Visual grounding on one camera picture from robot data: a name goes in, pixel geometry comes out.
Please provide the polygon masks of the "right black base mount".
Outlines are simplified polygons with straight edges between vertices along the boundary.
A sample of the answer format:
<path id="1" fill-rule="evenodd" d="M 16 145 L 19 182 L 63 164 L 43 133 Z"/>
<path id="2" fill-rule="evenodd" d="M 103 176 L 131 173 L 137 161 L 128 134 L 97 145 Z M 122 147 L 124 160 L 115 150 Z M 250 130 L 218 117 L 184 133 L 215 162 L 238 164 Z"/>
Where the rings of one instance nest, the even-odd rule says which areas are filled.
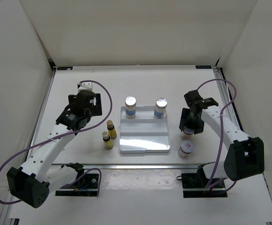
<path id="1" fill-rule="evenodd" d="M 206 190 L 196 173 L 182 173 L 176 177 L 182 183 L 183 198 L 225 198 L 224 182 Z"/>

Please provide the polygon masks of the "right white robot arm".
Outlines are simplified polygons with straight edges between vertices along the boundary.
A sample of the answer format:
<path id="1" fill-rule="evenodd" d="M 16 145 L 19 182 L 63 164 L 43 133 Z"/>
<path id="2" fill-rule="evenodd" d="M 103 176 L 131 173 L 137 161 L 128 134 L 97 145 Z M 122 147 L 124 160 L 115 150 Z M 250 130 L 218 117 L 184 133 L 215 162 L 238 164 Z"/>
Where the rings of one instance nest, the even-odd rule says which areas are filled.
<path id="1" fill-rule="evenodd" d="M 200 165 L 196 182 L 210 188 L 214 179 L 242 180 L 262 174 L 265 170 L 264 143 L 259 137 L 250 137 L 221 113 L 213 98 L 202 98 L 197 90 L 184 95 L 187 107 L 182 109 L 179 129 L 186 135 L 204 131 L 207 124 L 220 138 L 219 146 L 227 148 L 224 160 Z"/>

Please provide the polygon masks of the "lower yellow small bottle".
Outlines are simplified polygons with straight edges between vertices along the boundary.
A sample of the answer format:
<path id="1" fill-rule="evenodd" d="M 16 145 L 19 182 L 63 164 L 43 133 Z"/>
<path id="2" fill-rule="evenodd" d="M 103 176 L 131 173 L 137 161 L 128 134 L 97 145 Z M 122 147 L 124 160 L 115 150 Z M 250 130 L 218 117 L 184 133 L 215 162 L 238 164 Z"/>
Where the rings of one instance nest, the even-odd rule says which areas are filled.
<path id="1" fill-rule="evenodd" d="M 113 142 L 109 136 L 109 133 L 107 131 L 104 131 L 102 133 L 103 137 L 103 143 L 106 149 L 112 149 L 113 148 Z"/>

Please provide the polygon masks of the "white divided tray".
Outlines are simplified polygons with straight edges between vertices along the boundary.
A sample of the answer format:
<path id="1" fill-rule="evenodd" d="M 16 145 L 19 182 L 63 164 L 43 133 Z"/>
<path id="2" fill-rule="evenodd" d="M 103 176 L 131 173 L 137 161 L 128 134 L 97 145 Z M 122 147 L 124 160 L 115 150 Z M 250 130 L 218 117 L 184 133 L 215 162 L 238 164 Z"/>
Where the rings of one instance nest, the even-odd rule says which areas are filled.
<path id="1" fill-rule="evenodd" d="M 170 150 L 167 115 L 154 118 L 154 106 L 138 106 L 135 118 L 126 117 L 125 107 L 119 114 L 119 152 L 122 154 L 165 154 Z"/>

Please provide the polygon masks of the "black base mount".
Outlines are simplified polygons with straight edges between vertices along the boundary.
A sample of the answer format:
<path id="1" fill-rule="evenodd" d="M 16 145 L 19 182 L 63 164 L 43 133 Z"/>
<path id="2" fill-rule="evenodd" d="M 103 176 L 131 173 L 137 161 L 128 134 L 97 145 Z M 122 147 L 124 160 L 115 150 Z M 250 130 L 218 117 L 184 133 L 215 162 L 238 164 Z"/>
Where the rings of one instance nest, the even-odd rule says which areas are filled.
<path id="1" fill-rule="evenodd" d="M 183 198 L 225 198 L 224 182 L 206 190 L 196 173 L 182 173 L 176 177 L 182 183 Z"/>
<path id="2" fill-rule="evenodd" d="M 55 195 L 68 197 L 98 197 L 101 178 L 102 172 L 100 169 L 88 169 L 80 180 L 67 188 L 57 189 Z"/>

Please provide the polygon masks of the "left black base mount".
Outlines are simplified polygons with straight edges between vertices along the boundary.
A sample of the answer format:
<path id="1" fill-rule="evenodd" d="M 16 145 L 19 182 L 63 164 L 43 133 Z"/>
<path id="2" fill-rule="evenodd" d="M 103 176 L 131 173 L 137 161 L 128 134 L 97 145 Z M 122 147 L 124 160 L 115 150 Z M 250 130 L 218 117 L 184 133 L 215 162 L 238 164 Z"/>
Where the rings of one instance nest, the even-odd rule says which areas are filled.
<path id="1" fill-rule="evenodd" d="M 100 169 L 88 169 L 80 180 L 67 188 L 57 189 L 55 195 L 68 197 L 98 197 L 101 178 L 102 172 Z"/>

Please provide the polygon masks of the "yellow small bottle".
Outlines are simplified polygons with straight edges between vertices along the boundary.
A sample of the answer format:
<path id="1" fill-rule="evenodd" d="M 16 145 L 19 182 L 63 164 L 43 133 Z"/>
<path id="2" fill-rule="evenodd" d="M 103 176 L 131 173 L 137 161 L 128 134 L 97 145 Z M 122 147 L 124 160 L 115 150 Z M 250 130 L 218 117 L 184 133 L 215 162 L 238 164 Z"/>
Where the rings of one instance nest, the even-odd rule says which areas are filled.
<path id="1" fill-rule="evenodd" d="M 103 143 L 106 149 L 112 149 L 113 148 L 113 142 L 109 136 L 109 133 L 107 131 L 104 131 L 102 133 L 103 137 Z"/>
<path id="2" fill-rule="evenodd" d="M 108 129 L 110 138 L 115 139 L 117 137 L 117 133 L 116 133 L 115 126 L 111 120 L 107 121 L 107 129 Z"/>

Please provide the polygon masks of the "blue label shaker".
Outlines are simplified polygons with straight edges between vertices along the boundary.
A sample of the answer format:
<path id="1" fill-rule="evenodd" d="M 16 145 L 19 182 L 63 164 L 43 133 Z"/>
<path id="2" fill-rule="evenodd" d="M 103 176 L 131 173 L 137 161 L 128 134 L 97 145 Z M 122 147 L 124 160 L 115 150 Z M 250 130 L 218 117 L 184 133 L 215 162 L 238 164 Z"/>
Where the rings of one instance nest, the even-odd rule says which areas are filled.
<path id="1" fill-rule="evenodd" d="M 128 119 L 133 119 L 136 116 L 136 98 L 128 96 L 125 99 L 125 116 Z"/>
<path id="2" fill-rule="evenodd" d="M 156 100 L 155 108 L 154 108 L 155 119 L 162 119 L 164 117 L 167 105 L 168 105 L 168 102 L 165 98 L 160 97 Z"/>

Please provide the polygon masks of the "upper yellow small bottle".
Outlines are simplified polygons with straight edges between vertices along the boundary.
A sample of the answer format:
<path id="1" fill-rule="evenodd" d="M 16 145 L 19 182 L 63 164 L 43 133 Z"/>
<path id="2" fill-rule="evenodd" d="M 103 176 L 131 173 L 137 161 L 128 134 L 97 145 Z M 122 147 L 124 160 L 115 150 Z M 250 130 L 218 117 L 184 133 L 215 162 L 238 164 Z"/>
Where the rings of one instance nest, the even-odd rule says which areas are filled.
<path id="1" fill-rule="evenodd" d="M 116 133 L 115 126 L 111 120 L 107 121 L 107 129 L 108 129 L 110 138 L 115 139 L 117 137 L 117 133 Z"/>

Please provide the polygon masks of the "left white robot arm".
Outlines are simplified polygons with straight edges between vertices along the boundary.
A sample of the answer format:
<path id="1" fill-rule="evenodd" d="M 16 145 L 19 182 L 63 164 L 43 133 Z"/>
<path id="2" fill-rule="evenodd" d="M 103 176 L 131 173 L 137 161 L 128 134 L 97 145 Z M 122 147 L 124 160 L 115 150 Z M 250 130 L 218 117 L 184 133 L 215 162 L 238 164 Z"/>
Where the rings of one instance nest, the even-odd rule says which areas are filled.
<path id="1" fill-rule="evenodd" d="M 47 143 L 37 150 L 19 168 L 11 167 L 7 181 L 11 195 L 33 208 L 40 207 L 49 193 L 59 188 L 78 188 L 84 182 L 84 168 L 78 163 L 68 163 L 55 172 L 48 173 L 57 156 L 82 130 L 93 116 L 102 115 L 101 95 L 88 90 L 68 96 L 69 104 L 56 119 Z"/>

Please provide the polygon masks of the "aluminium front rail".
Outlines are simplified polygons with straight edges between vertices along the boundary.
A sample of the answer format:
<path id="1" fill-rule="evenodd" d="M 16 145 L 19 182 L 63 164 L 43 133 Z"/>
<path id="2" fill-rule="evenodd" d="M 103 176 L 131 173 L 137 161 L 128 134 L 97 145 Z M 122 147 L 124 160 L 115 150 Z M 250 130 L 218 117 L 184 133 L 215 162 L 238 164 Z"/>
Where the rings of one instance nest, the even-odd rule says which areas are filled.
<path id="1" fill-rule="evenodd" d="M 214 169 L 215 162 L 200 165 L 197 167 L 197 171 L 202 171 L 202 176 L 205 179 L 211 179 L 211 172 Z M 230 179 L 232 181 L 238 181 L 244 179 L 244 176 L 237 174 L 236 170 L 232 167 L 228 167 L 230 164 L 220 161 L 218 163 L 218 168 L 214 174 L 213 178 L 219 179 Z M 83 180 L 91 171 L 99 171 L 99 168 L 90 168 L 85 171 L 85 167 L 78 163 L 69 163 L 62 165 L 63 167 L 58 170 L 48 173 L 51 165 L 45 164 L 44 161 L 27 161 L 23 163 L 18 169 L 12 167 L 7 172 L 7 180 L 9 186 L 11 185 L 23 185 L 25 188 L 26 183 L 29 185 L 40 184 L 45 187 L 52 187 L 53 184 L 58 184 L 57 186 L 69 185 L 70 183 L 79 182 Z M 117 165 L 117 169 L 154 169 L 153 165 Z"/>

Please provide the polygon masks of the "red cap jar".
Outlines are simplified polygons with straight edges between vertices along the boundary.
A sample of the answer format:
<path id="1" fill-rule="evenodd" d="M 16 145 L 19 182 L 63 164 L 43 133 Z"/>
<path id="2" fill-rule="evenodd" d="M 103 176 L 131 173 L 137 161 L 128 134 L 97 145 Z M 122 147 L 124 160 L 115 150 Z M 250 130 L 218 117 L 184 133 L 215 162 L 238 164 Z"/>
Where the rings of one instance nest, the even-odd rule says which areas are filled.
<path id="1" fill-rule="evenodd" d="M 194 135 L 194 130 L 184 127 L 183 131 L 181 132 L 181 138 L 183 140 L 189 139 Z"/>
<path id="2" fill-rule="evenodd" d="M 178 150 L 178 155 L 181 158 L 185 158 L 193 152 L 193 149 L 194 149 L 194 143 L 189 140 L 184 140 L 180 145 L 180 148 Z"/>

